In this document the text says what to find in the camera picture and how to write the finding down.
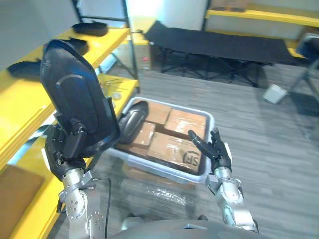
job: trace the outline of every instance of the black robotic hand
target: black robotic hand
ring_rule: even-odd
[[[82,157],[69,158],[66,157],[65,146],[69,149],[67,143],[68,137],[64,130],[58,125],[49,129],[48,136],[45,143],[45,153],[50,166],[50,171],[60,181],[63,175],[71,169],[82,168],[85,170],[85,161]]]
[[[195,146],[211,160],[211,170],[218,167],[226,167],[231,171],[231,160],[227,153],[225,144],[220,139],[219,131],[211,131],[211,142],[206,143],[194,131],[189,130],[188,135]]]

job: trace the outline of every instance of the brown cardboard box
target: brown cardboard box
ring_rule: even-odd
[[[219,11],[245,11],[249,0],[211,0],[210,8]]]
[[[188,140],[155,132],[147,155],[185,172],[197,173],[201,152]]]
[[[142,148],[142,147],[138,147],[138,146],[134,146],[132,144],[120,144],[117,143],[115,145],[115,148],[126,152],[126,153],[131,153],[135,156],[142,156],[142,157],[146,157],[147,153],[148,153],[148,149],[147,148]]]
[[[131,144],[116,144],[115,148],[127,152],[133,153],[136,156],[147,156],[148,148],[151,143],[152,137],[155,132],[155,124],[144,122],[140,133]]]
[[[155,124],[144,122],[140,133],[134,139],[132,146],[148,148],[155,132]]]
[[[179,184],[170,179],[163,178],[158,175],[142,171],[138,168],[129,167],[125,162],[123,163],[122,170],[128,177],[146,181],[146,182],[153,182],[153,183],[156,183],[158,186],[165,185],[169,187],[181,188],[188,191],[194,189],[194,184],[192,183]]]
[[[149,115],[145,121],[164,125],[167,121],[171,106],[163,105],[156,102],[147,101],[149,104]]]
[[[139,33],[133,34],[133,44],[137,68],[151,70],[159,52],[158,47],[150,45],[149,41],[145,40],[143,35]],[[132,59],[127,40],[124,40],[116,49],[116,55],[124,65],[132,68]]]
[[[8,165],[0,175],[0,238],[9,238],[36,192],[43,178]]]
[[[206,117],[184,111],[171,110],[164,126],[164,133],[189,140],[188,131],[190,129],[199,137],[204,138]]]

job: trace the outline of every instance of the white plastic tray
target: white plastic tray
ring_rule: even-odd
[[[206,132],[205,132],[206,137],[204,140],[206,142],[211,141],[210,140],[210,131],[212,131],[215,127],[215,119],[210,113],[205,112],[205,111],[200,111],[200,110],[195,110],[195,109],[183,107],[183,106],[177,106],[177,105],[173,105],[173,104],[169,104],[169,103],[155,101],[155,100],[151,100],[151,99],[147,99],[147,98],[143,98],[143,97],[134,97],[128,102],[128,104],[123,109],[124,114],[129,110],[131,105],[133,105],[134,101],[137,99],[157,102],[157,103],[171,106],[173,109],[205,116],[206,117]],[[203,174],[193,175],[193,174],[185,173],[185,172],[179,171],[177,169],[173,169],[173,168],[149,161],[147,159],[143,159],[143,158],[131,155],[129,153],[119,151],[119,150],[114,149],[114,148],[109,148],[106,152],[109,155],[119,157],[123,161],[127,162],[127,164],[130,167],[136,167],[136,168],[139,168],[141,170],[156,174],[156,175],[161,176],[161,177],[168,178],[170,180],[173,180],[173,181],[175,181],[177,183],[181,183],[181,184],[186,184],[186,183],[190,183],[190,182],[202,183],[205,181],[206,176],[211,172],[211,162],[210,162],[210,159],[208,159],[208,158],[205,158],[206,163],[204,165],[205,168],[203,170]]]

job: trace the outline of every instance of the yellow shelf board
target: yellow shelf board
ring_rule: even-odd
[[[269,5],[249,4],[245,12],[208,10],[210,15],[234,16],[319,27],[319,12]]]
[[[237,31],[224,31],[224,30],[209,30],[210,32],[216,32],[216,33],[222,33],[227,35],[237,35],[237,36],[257,36],[257,37],[265,37],[265,38],[273,38],[273,39],[282,39],[280,37],[274,37],[274,36],[265,36],[265,35],[256,35],[252,33],[246,33],[246,32],[237,32]],[[290,54],[294,57],[304,58],[301,54],[298,54],[296,52],[296,48],[298,45],[298,42],[296,40],[291,39],[283,39],[288,51]]]
[[[99,75],[98,78],[100,82],[108,82],[119,77]],[[108,93],[108,95],[114,92],[122,94],[122,98],[115,101],[115,113],[117,116],[122,112],[135,87],[138,86],[137,80],[125,78],[121,78],[121,80],[122,82],[119,84],[112,84]],[[45,138],[38,138],[29,151],[16,164],[18,167],[42,176],[45,181],[26,209],[20,222],[16,225],[10,236],[11,239],[46,238],[58,218],[56,206],[58,193],[63,190],[63,184],[45,166],[41,153],[44,144]],[[91,160],[91,158],[86,159],[87,165]]]
[[[96,68],[126,39],[129,32],[128,28],[109,29],[105,36],[97,37],[77,34],[71,28],[56,38],[74,37],[86,40],[89,51],[84,54],[84,58]],[[17,62],[42,58],[42,51],[43,46],[39,46]],[[0,72],[0,79],[0,169],[2,169],[49,117],[54,107],[40,82],[14,78],[7,70]]]

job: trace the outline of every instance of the sf logo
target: sf logo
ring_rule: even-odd
[[[199,154],[194,151],[187,151],[183,156],[183,163],[197,166],[199,161]]]

